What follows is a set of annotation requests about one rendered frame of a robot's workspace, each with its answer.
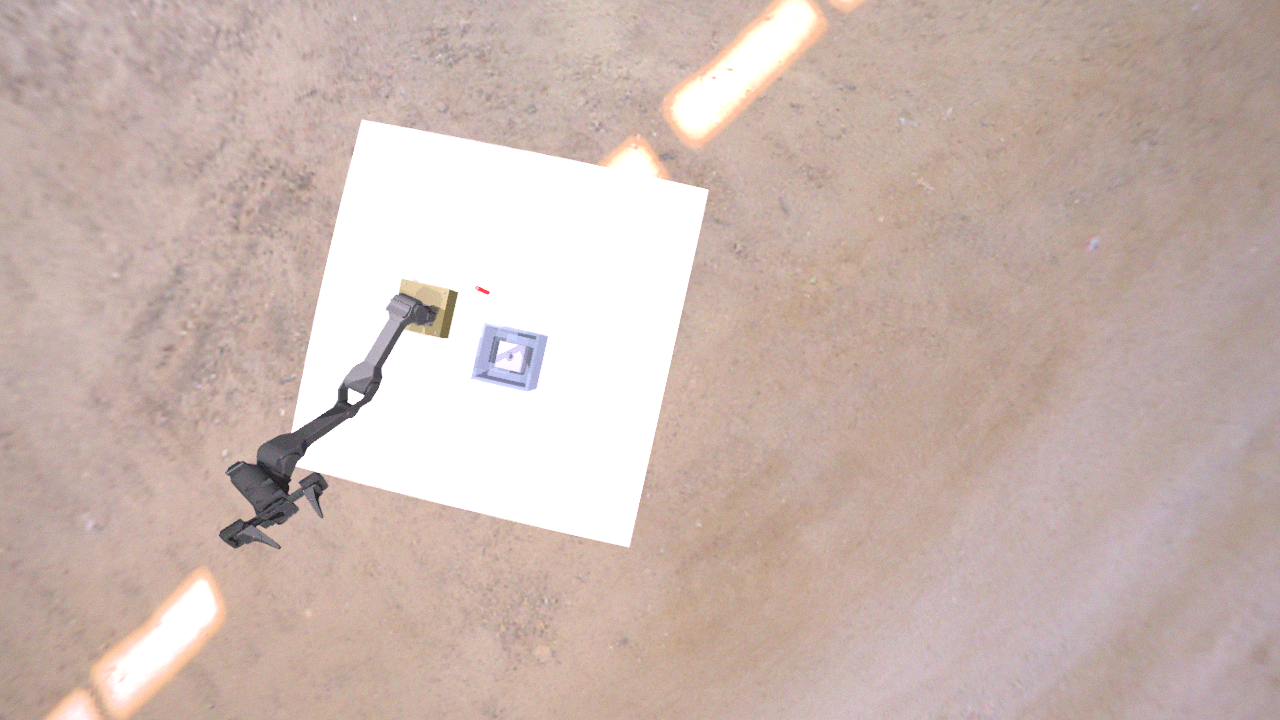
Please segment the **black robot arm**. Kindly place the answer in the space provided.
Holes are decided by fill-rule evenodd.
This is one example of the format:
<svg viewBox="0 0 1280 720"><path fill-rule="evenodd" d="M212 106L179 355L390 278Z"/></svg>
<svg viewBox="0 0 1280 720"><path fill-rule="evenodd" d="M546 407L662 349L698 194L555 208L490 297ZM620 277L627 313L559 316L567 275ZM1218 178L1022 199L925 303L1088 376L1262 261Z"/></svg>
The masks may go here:
<svg viewBox="0 0 1280 720"><path fill-rule="evenodd" d="M348 375L340 382L338 388L338 398L332 409L323 413L323 415L308 421L305 427L296 432L276 436L276 438L268 439L260 446L256 460L257 465L252 462L238 461L228 470L225 474L230 477L230 482L236 486L236 489L243 496L244 489L252 486L256 480L262 480L265 478L273 478L282 486L285 492L289 492L291 475L294 471L296 464L301 457L305 456L310 445L320 439L323 436L347 419L353 418L360 407L370 404L374 395L378 392L379 386L383 379L381 368L384 366L387 357L394 348L397 341L399 340L406 325L430 325L435 322L436 307L422 304L419 299L413 299L410 295L396 293L390 302L387 305L388 320L384 325L378 340L372 343L367 356L364 363L352 366ZM364 398L357 404L348 404L348 391L353 389ZM244 497L244 496L243 496ZM268 529L268 527L282 525L287 521L294 512L300 512L296 503L291 503L288 507L282 509L266 521L262 521L260 527Z"/></svg>

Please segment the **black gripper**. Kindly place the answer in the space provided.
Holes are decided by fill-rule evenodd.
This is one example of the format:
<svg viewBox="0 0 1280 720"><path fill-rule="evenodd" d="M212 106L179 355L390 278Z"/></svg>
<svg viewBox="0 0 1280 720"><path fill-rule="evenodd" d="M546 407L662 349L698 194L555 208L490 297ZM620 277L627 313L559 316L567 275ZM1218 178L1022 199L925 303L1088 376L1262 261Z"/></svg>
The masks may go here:
<svg viewBox="0 0 1280 720"><path fill-rule="evenodd" d="M253 541L262 542L265 544L273 546L276 550L282 550L276 541L273 541L269 536L262 533L255 527L259 527L262 521L280 512L282 509L288 507L296 500L306 496L312 509L323 518L321 509L319 506L319 497L323 495L323 489L328 488L326 480L319 474L312 473L312 475L305 477L300 480L300 489L296 489L292 495L288 495L285 489L279 486L273 478L265 478L262 480L256 480L252 486L244 489L244 498L256 509L257 516L250 519L250 521L243 521L238 519L232 525L220 530L219 537L221 541L230 544L233 548L239 548L242 544L250 544Z"/></svg>

